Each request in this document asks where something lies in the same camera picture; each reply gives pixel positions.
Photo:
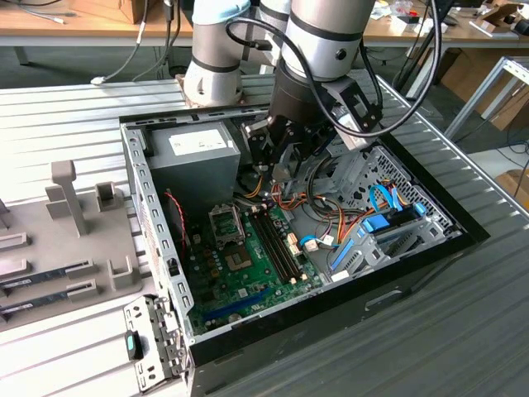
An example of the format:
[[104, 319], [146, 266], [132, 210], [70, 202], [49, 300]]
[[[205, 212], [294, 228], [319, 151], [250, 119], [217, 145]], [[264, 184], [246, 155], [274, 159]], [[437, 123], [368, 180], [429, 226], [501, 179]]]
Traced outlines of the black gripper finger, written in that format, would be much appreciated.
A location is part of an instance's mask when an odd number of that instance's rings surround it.
[[335, 129], [328, 124], [306, 127], [302, 141], [293, 145], [293, 172], [298, 174], [304, 163], [318, 157], [335, 139]]
[[289, 145], [288, 119], [266, 119], [241, 124], [241, 134], [250, 152], [253, 166], [262, 173], [271, 173]]

